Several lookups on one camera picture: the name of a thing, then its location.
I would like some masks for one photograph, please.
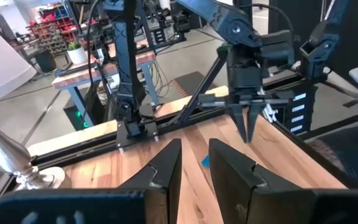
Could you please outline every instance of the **blue object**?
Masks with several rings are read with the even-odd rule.
[[[201,165],[209,168],[209,156],[206,156],[202,161],[201,161]]]

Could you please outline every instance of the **potted plant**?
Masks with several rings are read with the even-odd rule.
[[[68,56],[70,57],[73,64],[78,65],[86,62],[86,53],[81,44],[77,42],[71,42],[68,44],[67,50]]]

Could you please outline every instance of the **bolt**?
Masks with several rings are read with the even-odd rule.
[[[241,31],[241,29],[239,26],[236,26],[235,28],[233,28],[233,33],[235,33],[235,34],[240,33],[240,31]]]

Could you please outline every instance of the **wooden table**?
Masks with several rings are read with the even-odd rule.
[[[147,40],[141,40],[140,42],[137,43],[137,45],[148,46],[148,43]],[[114,44],[109,45],[109,55],[110,57],[116,56],[116,48]],[[155,91],[152,76],[149,70],[149,66],[151,66],[154,63],[155,63],[155,54],[153,51],[136,55],[136,65],[138,68],[142,69],[143,71],[152,102],[153,104],[158,105],[159,102],[158,102],[157,92]],[[72,65],[69,69],[77,68],[84,65],[87,65],[87,63]],[[117,74],[118,73],[117,65],[113,63],[106,64],[105,66],[103,66],[103,73],[106,77],[111,77]],[[92,68],[91,74],[94,82],[101,80],[100,72],[95,71],[94,68]],[[57,77],[52,82],[52,86],[59,90],[68,90],[78,111],[81,112],[81,114],[83,114],[85,111],[85,105],[81,93],[78,90],[78,86],[87,84],[89,82],[90,82],[89,72],[88,69],[85,68],[80,72],[72,73],[70,75],[65,75],[63,77]],[[85,116],[85,122],[87,123],[88,126],[95,125],[88,114]]]
[[[209,91],[218,96],[227,94],[221,86]],[[157,113],[163,116],[180,110],[190,98],[182,98],[164,105]],[[115,121],[45,141],[29,148],[32,155],[43,154],[117,129]],[[182,143],[182,177],[178,223],[222,223],[214,195],[209,169],[201,165],[208,153],[210,138],[218,138],[231,145],[258,164],[303,188],[343,189],[345,186],[303,152],[284,134],[259,117],[254,140],[245,144],[231,119],[224,115],[160,136],[126,149],[125,153],[110,152],[77,164],[64,167],[71,177],[73,188],[117,187],[139,171],[173,138]]]

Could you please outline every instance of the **table leg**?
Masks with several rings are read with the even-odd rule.
[[[149,89],[150,97],[152,98],[152,106],[157,106],[160,103],[158,101],[157,93],[155,92],[155,89],[154,89],[154,84],[153,84],[152,76],[150,74],[149,66],[150,66],[150,64],[142,65],[141,69],[144,74],[144,79],[146,80],[147,88]]]
[[[69,88],[67,90],[74,101],[74,105],[77,107],[78,111],[82,114],[82,116],[84,116],[85,103],[84,103],[84,99],[82,99],[80,91],[78,90],[77,87]],[[94,126],[94,123],[92,122],[92,119],[88,113],[85,115],[85,122],[88,125],[88,127]]]

